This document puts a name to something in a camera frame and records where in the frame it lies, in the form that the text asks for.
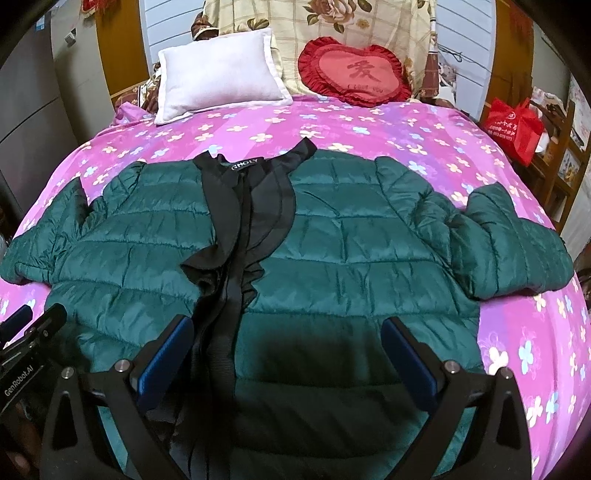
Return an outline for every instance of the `red bag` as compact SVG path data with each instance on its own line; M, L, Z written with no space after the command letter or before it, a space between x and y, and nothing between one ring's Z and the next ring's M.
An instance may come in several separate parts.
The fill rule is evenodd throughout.
M503 149L505 154L519 163L529 166L535 148L544 132L544 124L529 109L526 98L515 109L495 98L484 122L484 130Z

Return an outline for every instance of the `gray wall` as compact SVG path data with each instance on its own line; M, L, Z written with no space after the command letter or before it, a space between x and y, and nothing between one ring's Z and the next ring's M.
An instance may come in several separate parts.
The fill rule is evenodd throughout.
M191 25L205 0L139 0L146 58L158 61L163 48L190 43Z
M452 55L439 52L457 67L456 106L480 118L495 56L494 0L439 0L437 39L465 57L458 62Z

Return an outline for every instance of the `white pillow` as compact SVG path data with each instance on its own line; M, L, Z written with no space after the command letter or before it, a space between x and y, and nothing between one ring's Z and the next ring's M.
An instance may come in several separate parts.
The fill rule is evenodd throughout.
M158 58L156 124L214 108L293 103L271 57L270 28L165 48Z

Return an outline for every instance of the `bed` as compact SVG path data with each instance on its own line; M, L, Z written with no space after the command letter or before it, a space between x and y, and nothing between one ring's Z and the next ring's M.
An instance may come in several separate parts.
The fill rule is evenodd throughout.
M58 166L17 234L35 225L74 177L80 177L92 200L133 161L183 160L204 150L222 153L229 161L272 157L303 137L319 148L368 159L394 157L458 207L466 204L474 188L501 182L520 216L551 227L496 144L460 112L418 102L366 109L332 98L298 96L290 106L225 108L161 127L154 125L153 115L124 103L109 128ZM15 286L0 280L0 322L23 304L39 316L48 292L42 284ZM551 471L590 404L587 323L575 278L557 292L509 296L482 305L482 359L490 374L505 365L515 371L530 427L534 479Z

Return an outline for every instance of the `red heart-shaped pillow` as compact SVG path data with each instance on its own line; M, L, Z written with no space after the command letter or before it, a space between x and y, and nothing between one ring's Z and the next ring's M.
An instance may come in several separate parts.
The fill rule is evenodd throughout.
M374 107L411 96L400 61L379 45L360 49L319 37L304 47L298 69L310 90L351 105Z

